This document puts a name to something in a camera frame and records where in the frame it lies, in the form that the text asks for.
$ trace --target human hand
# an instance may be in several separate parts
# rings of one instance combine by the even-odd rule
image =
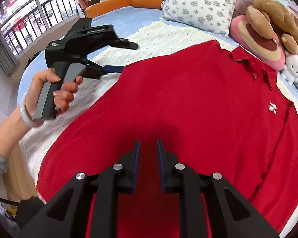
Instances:
[[[31,117],[33,117],[37,108],[37,102],[39,100],[43,84],[45,82],[57,83],[60,80],[61,78],[57,76],[51,68],[34,74],[27,97],[25,99],[25,107]],[[75,82],[63,83],[63,91],[57,90],[53,93],[54,104],[59,107],[59,113],[64,113],[67,109],[69,109],[69,103],[72,102],[74,99],[73,94],[78,91],[78,85],[82,82],[82,76],[77,76]]]

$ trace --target red shirt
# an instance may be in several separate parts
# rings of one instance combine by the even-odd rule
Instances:
[[[298,204],[298,116],[276,82],[275,70],[217,41],[126,66],[50,148],[37,189],[49,200],[140,140],[136,192],[119,196],[118,237],[178,238],[178,197],[159,187],[161,138],[196,172],[222,173],[280,232]]]

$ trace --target gray trigger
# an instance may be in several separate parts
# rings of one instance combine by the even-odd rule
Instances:
[[[63,82],[73,82],[75,81],[76,77],[79,75],[82,75],[84,72],[86,71],[86,66],[81,64],[81,63],[72,63],[69,66],[69,69],[67,70],[67,73],[64,77],[64,81]]]

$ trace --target black cable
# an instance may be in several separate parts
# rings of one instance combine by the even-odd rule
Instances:
[[[6,203],[8,205],[13,205],[13,206],[18,206],[20,204],[19,202],[9,201],[9,200],[5,200],[5,199],[2,199],[2,198],[0,198],[0,201],[3,202],[3,203]]]

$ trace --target silver rivet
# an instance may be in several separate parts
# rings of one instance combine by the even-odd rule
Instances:
[[[114,164],[112,167],[115,170],[121,170],[123,168],[123,165],[122,164]]]
[[[183,170],[186,166],[184,164],[178,163],[175,165],[175,168],[178,170]]]
[[[214,179],[217,179],[217,180],[222,179],[222,175],[220,173],[213,173],[212,176]]]
[[[85,178],[85,174],[84,173],[78,173],[75,176],[76,179],[78,180],[83,180]]]

